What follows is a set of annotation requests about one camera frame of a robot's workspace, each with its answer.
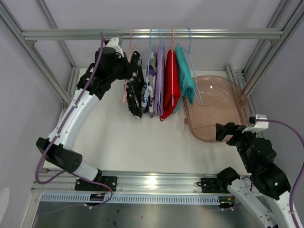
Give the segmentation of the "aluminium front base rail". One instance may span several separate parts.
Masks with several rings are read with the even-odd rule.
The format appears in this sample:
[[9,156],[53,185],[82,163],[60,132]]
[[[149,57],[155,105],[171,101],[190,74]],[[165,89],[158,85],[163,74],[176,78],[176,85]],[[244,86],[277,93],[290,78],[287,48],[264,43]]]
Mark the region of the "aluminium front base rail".
[[[215,174],[181,174],[131,171],[103,171],[103,176],[118,178],[116,193],[121,194],[157,194],[191,195],[202,193],[197,182],[201,178],[215,178]],[[32,192],[73,192],[76,177],[61,174],[50,183],[40,185],[36,181],[31,186]]]

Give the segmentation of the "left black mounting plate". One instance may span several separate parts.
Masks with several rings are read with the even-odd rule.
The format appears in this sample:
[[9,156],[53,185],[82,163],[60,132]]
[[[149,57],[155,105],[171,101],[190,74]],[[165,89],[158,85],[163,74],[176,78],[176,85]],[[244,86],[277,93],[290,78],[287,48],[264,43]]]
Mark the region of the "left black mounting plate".
[[85,180],[77,180],[75,183],[75,190],[109,192],[109,188],[111,188],[112,191],[116,191],[117,180],[118,178],[116,176],[103,176],[101,180],[97,181],[99,184],[90,183]]

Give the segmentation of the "red trousers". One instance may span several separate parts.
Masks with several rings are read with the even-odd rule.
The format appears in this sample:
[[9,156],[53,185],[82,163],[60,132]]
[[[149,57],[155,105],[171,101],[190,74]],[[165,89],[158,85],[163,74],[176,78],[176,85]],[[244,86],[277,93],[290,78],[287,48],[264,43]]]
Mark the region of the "red trousers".
[[[177,87],[176,92],[174,94],[176,97],[174,98],[175,104],[179,102],[181,97],[180,89],[179,89],[179,79],[178,79],[178,70],[177,70],[177,61],[175,52],[174,53],[174,76],[175,76],[175,87]],[[164,121],[168,118],[173,111],[171,106],[171,50],[167,53],[166,65],[165,65],[165,77],[164,77],[164,91],[163,91],[163,115],[160,116],[161,121]]]

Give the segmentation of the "purple camouflage trousers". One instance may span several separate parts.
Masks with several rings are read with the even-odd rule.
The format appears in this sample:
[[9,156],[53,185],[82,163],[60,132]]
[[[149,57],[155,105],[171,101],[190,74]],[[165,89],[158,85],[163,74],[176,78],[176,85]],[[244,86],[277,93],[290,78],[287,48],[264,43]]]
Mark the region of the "purple camouflage trousers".
[[150,52],[150,61],[147,69],[147,76],[142,90],[142,112],[148,113],[151,118],[154,117],[154,97],[155,84],[157,75],[157,54],[155,51]]

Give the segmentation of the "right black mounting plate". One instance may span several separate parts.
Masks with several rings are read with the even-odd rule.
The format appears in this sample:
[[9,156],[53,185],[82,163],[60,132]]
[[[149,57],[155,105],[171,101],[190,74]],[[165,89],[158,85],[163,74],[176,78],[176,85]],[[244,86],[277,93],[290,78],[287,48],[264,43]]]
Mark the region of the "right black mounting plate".
[[219,186],[216,178],[201,178],[196,185],[201,187],[203,193],[228,193]]

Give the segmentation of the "salmon pink wire hanger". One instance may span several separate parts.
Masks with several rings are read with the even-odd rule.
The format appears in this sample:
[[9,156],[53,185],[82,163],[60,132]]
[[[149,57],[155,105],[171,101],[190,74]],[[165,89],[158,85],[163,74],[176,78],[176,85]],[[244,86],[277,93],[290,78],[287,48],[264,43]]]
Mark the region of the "salmon pink wire hanger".
[[176,97],[176,95],[174,94],[174,92],[176,92],[177,87],[175,87],[175,76],[174,76],[174,50],[173,50],[173,46],[174,46],[174,34],[175,34],[175,30],[174,28],[172,28],[172,39],[171,39],[171,106],[173,108],[172,114],[175,114],[175,108],[177,106],[177,103],[175,104],[174,102],[174,98]]

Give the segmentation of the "translucent brown plastic basin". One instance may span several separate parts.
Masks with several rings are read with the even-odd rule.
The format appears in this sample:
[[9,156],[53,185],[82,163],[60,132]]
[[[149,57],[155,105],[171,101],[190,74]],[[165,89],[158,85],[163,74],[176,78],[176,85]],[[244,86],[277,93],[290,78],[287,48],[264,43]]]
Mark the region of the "translucent brown plastic basin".
[[198,76],[200,96],[190,104],[183,99],[185,124],[195,138],[203,142],[216,142],[216,124],[249,125],[252,114],[249,99],[239,85],[222,76]]

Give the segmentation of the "lilac trousers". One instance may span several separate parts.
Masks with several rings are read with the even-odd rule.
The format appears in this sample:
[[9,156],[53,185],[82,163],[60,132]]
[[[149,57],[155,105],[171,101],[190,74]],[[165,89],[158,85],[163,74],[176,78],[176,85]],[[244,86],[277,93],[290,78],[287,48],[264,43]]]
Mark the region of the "lilac trousers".
[[154,115],[163,115],[165,47],[160,45],[157,50],[157,75],[154,93]]

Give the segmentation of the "teal trousers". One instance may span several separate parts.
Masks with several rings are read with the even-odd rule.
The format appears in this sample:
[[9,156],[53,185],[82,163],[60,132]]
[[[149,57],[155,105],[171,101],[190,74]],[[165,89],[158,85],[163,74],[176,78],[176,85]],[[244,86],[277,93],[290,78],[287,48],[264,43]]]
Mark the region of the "teal trousers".
[[179,89],[181,97],[185,96],[192,105],[195,96],[195,84],[191,77],[190,69],[187,64],[186,57],[180,46],[175,48],[175,56],[177,61]]

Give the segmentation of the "black mounting plate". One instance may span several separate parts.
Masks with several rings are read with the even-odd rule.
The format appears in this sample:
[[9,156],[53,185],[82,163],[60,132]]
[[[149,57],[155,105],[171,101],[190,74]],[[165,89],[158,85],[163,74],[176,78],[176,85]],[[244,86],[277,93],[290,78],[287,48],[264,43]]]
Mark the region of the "black mounting plate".
[[77,180],[75,183],[75,190],[109,192],[109,188],[111,188],[112,191],[116,191],[117,180],[118,178],[116,176],[103,176],[101,180],[97,181],[99,184],[90,183],[85,180]]
[[216,178],[201,178],[196,185],[201,187],[203,193],[228,193],[219,186]]

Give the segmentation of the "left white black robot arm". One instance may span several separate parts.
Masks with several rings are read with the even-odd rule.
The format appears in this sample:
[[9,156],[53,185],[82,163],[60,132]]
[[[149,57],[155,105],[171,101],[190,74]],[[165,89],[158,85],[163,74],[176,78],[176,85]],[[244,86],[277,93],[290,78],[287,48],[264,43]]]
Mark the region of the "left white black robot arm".
[[72,102],[59,124],[46,139],[39,138],[36,142],[42,153],[35,174],[37,183],[47,183],[39,180],[39,170],[43,161],[48,161],[63,172],[84,179],[91,190],[101,188],[100,170],[86,162],[73,147],[87,117],[110,89],[111,83],[128,78],[128,66],[120,47],[104,47],[96,51],[95,62],[80,77]]

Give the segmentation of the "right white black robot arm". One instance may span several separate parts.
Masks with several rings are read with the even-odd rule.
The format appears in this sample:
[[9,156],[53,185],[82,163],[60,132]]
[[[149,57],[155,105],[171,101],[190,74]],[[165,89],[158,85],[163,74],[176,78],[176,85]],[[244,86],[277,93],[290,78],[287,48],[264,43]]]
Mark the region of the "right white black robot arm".
[[270,208],[264,206],[231,167],[217,174],[216,186],[221,192],[233,194],[264,228],[301,228],[289,180],[274,163],[276,152],[269,140],[256,136],[268,128],[268,123],[266,118],[254,119],[249,127],[218,123],[216,141],[231,136],[226,144],[236,147],[252,184],[265,197]]

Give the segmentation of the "black white patterned trousers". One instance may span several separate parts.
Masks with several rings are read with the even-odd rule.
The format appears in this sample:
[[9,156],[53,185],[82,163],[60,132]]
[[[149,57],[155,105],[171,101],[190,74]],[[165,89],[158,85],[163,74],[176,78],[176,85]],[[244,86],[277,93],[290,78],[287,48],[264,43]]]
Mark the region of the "black white patterned trousers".
[[144,87],[144,78],[142,70],[142,58],[138,51],[134,51],[129,64],[130,78],[126,84],[126,99],[128,109],[135,117],[142,117],[142,90]]

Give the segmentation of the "aluminium hanging rail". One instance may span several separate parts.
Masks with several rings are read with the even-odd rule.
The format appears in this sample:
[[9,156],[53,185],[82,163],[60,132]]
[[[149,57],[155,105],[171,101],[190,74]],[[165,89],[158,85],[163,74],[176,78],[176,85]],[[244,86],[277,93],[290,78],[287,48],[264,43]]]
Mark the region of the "aluminium hanging rail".
[[31,29],[21,32],[25,40],[97,40],[103,33],[105,38],[122,39],[280,39],[284,34],[276,28],[247,29]]

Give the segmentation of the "light blue wire hanger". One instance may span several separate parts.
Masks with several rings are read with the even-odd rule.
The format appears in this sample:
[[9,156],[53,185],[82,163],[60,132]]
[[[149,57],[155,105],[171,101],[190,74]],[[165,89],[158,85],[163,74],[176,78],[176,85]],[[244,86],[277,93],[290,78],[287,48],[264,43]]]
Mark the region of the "light blue wire hanger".
[[148,63],[147,63],[147,71],[146,71],[146,88],[145,88],[145,93],[144,93],[144,99],[145,99],[145,104],[148,103],[148,97],[149,97],[149,92],[148,92],[148,83],[149,83],[149,65],[150,65],[150,60],[151,60],[151,52],[153,51],[152,49],[152,28],[150,28],[149,32],[149,57],[148,57]]

